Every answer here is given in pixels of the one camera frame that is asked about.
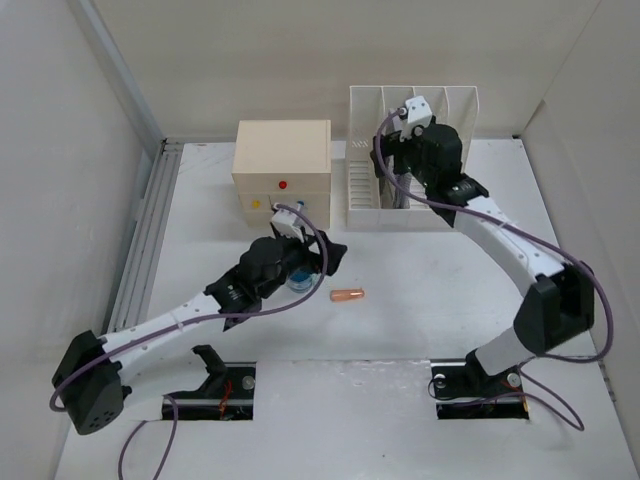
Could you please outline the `blue ink bottle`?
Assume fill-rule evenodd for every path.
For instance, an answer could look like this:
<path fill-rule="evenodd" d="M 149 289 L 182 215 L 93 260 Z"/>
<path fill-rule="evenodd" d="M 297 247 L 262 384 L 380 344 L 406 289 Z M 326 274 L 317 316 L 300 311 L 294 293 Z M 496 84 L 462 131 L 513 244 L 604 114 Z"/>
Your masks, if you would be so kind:
<path fill-rule="evenodd" d="M 287 287 L 297 294 L 310 291 L 315 284 L 315 275 L 306 270 L 296 270 L 287 279 Z"/>

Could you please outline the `cream drawer cabinet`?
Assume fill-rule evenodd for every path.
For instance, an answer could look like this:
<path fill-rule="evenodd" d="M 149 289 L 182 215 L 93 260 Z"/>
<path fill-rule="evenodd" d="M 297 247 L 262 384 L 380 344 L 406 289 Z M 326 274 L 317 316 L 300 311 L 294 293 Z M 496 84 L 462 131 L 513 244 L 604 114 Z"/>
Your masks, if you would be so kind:
<path fill-rule="evenodd" d="M 331 122 L 243 120 L 238 124 L 232 177 L 246 223 L 264 227 L 272 206 L 302 205 L 321 230 L 330 228 Z"/>

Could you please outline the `grey setup guide booklet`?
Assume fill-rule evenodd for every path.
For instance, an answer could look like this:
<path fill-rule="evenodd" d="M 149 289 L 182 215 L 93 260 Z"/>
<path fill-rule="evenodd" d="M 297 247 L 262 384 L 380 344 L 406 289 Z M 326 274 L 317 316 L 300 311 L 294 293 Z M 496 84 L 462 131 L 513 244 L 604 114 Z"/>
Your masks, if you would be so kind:
<path fill-rule="evenodd" d="M 396 175 L 395 180 L 401 189 L 396 188 L 386 177 L 378 180 L 380 206 L 382 209 L 409 209 L 410 198 L 406 196 L 404 191 L 410 190 L 413 176 L 410 173 L 405 173 Z"/>

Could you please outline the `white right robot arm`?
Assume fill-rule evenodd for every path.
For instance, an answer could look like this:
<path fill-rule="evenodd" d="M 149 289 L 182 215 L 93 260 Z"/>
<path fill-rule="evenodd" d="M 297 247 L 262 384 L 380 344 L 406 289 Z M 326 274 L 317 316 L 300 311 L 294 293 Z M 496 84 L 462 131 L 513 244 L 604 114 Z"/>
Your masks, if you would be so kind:
<path fill-rule="evenodd" d="M 512 325 L 472 350 L 457 380 L 484 394 L 511 368 L 590 330 L 594 324 L 591 271 L 577 260 L 558 260 L 550 245 L 517 229 L 489 191 L 462 170 L 457 131 L 431 122 L 410 137 L 378 129 L 370 154 L 377 176 L 411 174 L 424 188 L 422 202 L 478 245 L 516 285 L 522 303 Z"/>

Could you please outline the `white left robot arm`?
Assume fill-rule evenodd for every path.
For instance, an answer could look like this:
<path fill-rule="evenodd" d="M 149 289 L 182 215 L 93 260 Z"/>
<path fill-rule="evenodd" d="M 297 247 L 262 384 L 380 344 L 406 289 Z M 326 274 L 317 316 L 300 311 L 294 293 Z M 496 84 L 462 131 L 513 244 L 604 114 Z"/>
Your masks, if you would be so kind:
<path fill-rule="evenodd" d="M 51 409 L 67 414 L 86 436 L 148 397 L 189 390 L 217 394 L 226 366 L 206 343 L 206 328 L 219 320 L 228 331 L 265 315 L 263 301 L 294 273 L 332 276 L 347 251 L 323 231 L 260 237 L 235 266 L 182 305 L 118 332 L 76 335 L 53 375 Z"/>

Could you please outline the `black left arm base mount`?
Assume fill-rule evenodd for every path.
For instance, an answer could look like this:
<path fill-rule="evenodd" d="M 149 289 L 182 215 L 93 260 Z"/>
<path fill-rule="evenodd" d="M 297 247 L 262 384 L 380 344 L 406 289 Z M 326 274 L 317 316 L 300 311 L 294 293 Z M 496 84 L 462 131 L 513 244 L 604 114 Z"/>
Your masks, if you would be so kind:
<path fill-rule="evenodd" d="M 225 363 L 210 345 L 192 348 L 190 367 L 201 367 L 203 380 L 196 386 L 170 392 L 177 413 L 169 400 L 161 408 L 163 420 L 250 421 L 254 416 L 257 376 L 255 363 Z"/>

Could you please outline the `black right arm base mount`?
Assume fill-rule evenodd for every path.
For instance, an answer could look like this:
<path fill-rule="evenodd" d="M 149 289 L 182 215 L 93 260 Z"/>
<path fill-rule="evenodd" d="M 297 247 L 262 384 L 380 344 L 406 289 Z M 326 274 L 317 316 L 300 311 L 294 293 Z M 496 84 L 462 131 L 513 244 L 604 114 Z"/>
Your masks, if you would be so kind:
<path fill-rule="evenodd" d="M 488 376 L 475 359 L 432 359 L 428 393 L 439 420 L 528 420 L 516 366 Z"/>

